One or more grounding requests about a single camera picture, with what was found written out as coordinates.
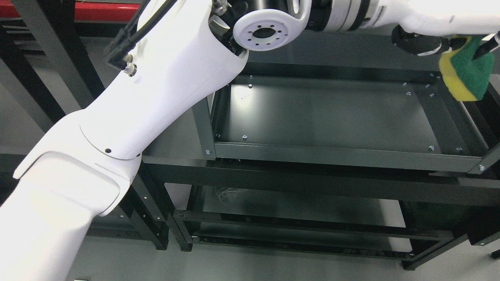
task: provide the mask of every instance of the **white robotic arm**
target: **white robotic arm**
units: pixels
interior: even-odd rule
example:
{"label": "white robotic arm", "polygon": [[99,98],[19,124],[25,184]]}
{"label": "white robotic arm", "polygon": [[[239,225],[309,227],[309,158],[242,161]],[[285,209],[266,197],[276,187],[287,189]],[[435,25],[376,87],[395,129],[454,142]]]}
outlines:
{"label": "white robotic arm", "polygon": [[[163,3],[148,4],[139,28]],[[128,52],[125,72],[89,107],[54,125],[23,160],[14,174],[19,184],[0,207],[0,280],[64,280],[92,218],[123,198],[146,146],[232,81],[248,50],[272,50],[295,39],[311,24],[312,7],[324,9],[325,31],[389,23],[427,35],[500,30],[498,1],[478,0],[474,7],[457,0],[229,3],[177,1]],[[23,224],[26,218],[37,226]]]}

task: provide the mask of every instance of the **black metal frame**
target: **black metal frame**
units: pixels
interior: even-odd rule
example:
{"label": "black metal frame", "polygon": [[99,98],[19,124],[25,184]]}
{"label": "black metal frame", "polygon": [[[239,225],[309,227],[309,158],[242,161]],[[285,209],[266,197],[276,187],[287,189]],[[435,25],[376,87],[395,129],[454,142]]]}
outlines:
{"label": "black metal frame", "polygon": [[[60,73],[71,93],[78,103],[85,107],[97,97],[104,89],[97,73],[92,66],[87,54],[83,51],[83,46],[79,35],[88,31],[88,28],[76,28],[70,20],[72,13],[72,0],[65,0],[61,4],[58,0],[13,0],[17,10],[23,16],[26,25],[29,27],[28,33],[23,36],[29,39],[36,38],[43,52],[50,59],[54,68]],[[89,23],[93,27],[101,27],[98,23]],[[5,52],[0,52],[2,63],[9,75],[10,80],[2,80],[2,84],[9,84],[8,90],[18,93],[16,99],[21,102],[30,116],[44,130],[48,128],[64,113],[59,107],[50,92],[43,85],[33,68],[27,63],[22,54],[13,46],[12,40],[6,33],[1,31],[0,37],[2,48]],[[276,65],[267,65],[266,71],[269,74],[275,72]],[[251,74],[256,68],[262,73],[263,66],[257,63],[249,64],[244,74]],[[330,66],[307,66],[295,65],[288,68],[289,75],[302,75],[304,72],[318,78],[331,78],[329,75],[340,79],[363,78],[366,80],[377,80],[380,78],[380,71],[368,68],[330,67]],[[408,80],[414,83],[413,87],[421,87],[426,83],[437,87],[438,72],[428,71],[392,71],[389,80]],[[427,88],[417,89],[418,98],[425,104],[428,98]],[[486,141],[488,147],[481,147],[481,141],[474,136],[469,137],[467,133],[459,133],[463,138],[461,141],[469,145],[463,153],[473,156],[482,156],[490,149],[490,154],[486,155],[482,161],[489,167],[499,157],[500,126],[497,114],[500,112],[500,102],[498,94],[492,87],[488,88],[489,93],[484,101],[477,103],[466,103],[468,114],[477,126],[479,132]],[[426,113],[434,105],[425,105]],[[449,100],[443,100],[440,107],[445,107],[447,112],[462,112],[456,103],[450,105]],[[195,106],[197,112],[207,112],[208,103],[206,100]],[[209,119],[197,118],[196,126],[201,131],[200,137],[207,138],[211,134],[206,126]],[[427,114],[429,122],[432,124],[438,118],[437,115]],[[461,120],[468,120],[465,114],[450,114],[447,116],[448,123],[454,123],[457,128],[438,128],[441,134],[439,139],[445,138],[448,134],[455,134],[456,131],[468,132],[470,127],[460,127]],[[212,120],[212,127],[217,127],[217,121]],[[123,201],[117,208],[117,215],[123,219],[129,219],[133,224],[133,231],[123,231],[117,229],[106,229],[91,227],[88,234],[106,237],[120,237],[130,239],[146,239],[154,243],[157,249],[164,250],[168,244],[169,230],[174,234],[181,250],[189,252],[193,244],[216,244],[236,247],[276,249],[295,252],[323,253],[347,256],[362,256],[372,258],[384,258],[401,260],[403,267],[407,270],[414,270],[419,265],[444,253],[459,243],[470,239],[473,245],[483,245],[500,237],[499,210],[500,206],[500,186],[494,178],[495,173],[499,173],[498,164],[481,175],[467,174],[439,174],[429,175],[428,171],[409,171],[394,168],[363,168],[358,167],[355,171],[345,166],[318,165],[318,164],[297,164],[286,162],[262,162],[262,161],[222,161],[214,160],[217,145],[210,142],[202,142],[207,150],[214,150],[214,154],[206,154],[207,162],[200,165],[177,165],[177,164],[151,164],[143,163],[138,176],[132,184],[132,188],[127,193]],[[456,159],[461,158],[460,153],[453,150],[453,147],[443,146],[444,152],[453,154]],[[21,161],[23,154],[12,154],[0,150],[0,170],[12,173],[17,164]],[[172,200],[166,191],[163,183],[179,183],[194,185],[189,197],[186,211],[175,210]],[[204,212],[200,205],[200,186],[219,187],[239,187],[245,189],[271,190],[282,192],[305,192],[305,189],[314,187],[318,193],[349,196],[361,198],[394,199],[408,202],[428,202],[432,204],[457,204],[479,206],[480,212],[475,214],[469,221],[463,221],[459,227],[453,229],[421,229],[412,227],[388,227],[379,225],[361,225],[352,223],[337,223],[327,221],[313,221],[304,219],[289,219],[278,217],[236,215],[229,213]],[[10,192],[8,188],[0,191]],[[2,198],[8,196],[7,193],[0,194]],[[373,250],[361,248],[339,247],[331,245],[311,245],[290,242],[262,241],[254,239],[228,238],[201,235],[194,231],[198,229],[200,223],[232,224],[266,227],[271,229],[292,229],[327,233],[347,233],[362,234],[367,236],[401,237],[411,241],[412,252],[396,252],[386,250]]]}
{"label": "black metal frame", "polygon": [[[177,224],[190,234],[191,242],[194,244],[222,245],[245,247],[253,249],[273,249],[291,252],[319,253],[342,256],[359,256],[366,258],[380,258],[389,260],[399,260],[406,262],[406,270],[414,270],[420,261],[435,250],[451,243],[455,237],[451,231],[447,230],[425,230],[411,229],[406,227],[367,225],[355,223],[340,223],[330,221],[317,221],[305,219],[291,219],[279,217],[266,217],[255,215],[242,215],[231,213],[216,213],[187,210],[176,210],[174,218]],[[224,236],[209,236],[196,232],[196,227],[190,229],[186,222],[195,223],[215,223],[238,226],[252,226],[268,229],[288,229],[311,232],[343,233],[365,236],[396,237],[410,239],[414,247],[412,252],[400,252],[382,249],[362,249],[331,245],[302,244],[290,242],[276,242],[254,239],[230,238]]]}

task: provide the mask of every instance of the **yellow sponge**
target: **yellow sponge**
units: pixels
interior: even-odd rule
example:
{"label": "yellow sponge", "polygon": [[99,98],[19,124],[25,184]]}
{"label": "yellow sponge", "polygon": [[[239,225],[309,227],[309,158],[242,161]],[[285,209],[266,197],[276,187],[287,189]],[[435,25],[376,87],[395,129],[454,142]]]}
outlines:
{"label": "yellow sponge", "polygon": [[488,87],[495,58],[489,53],[473,59],[481,39],[469,37],[462,48],[442,54],[439,60],[444,83],[457,101],[481,100]]}

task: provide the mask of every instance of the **gray floor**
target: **gray floor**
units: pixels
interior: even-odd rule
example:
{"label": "gray floor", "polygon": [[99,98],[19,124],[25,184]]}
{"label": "gray floor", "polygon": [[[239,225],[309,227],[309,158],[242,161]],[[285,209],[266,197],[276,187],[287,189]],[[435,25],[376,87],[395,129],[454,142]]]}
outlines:
{"label": "gray floor", "polygon": [[148,241],[86,237],[68,281],[497,281],[500,260],[489,257],[500,241],[468,241],[405,271],[397,261],[194,245],[181,252],[170,237],[166,251]]}

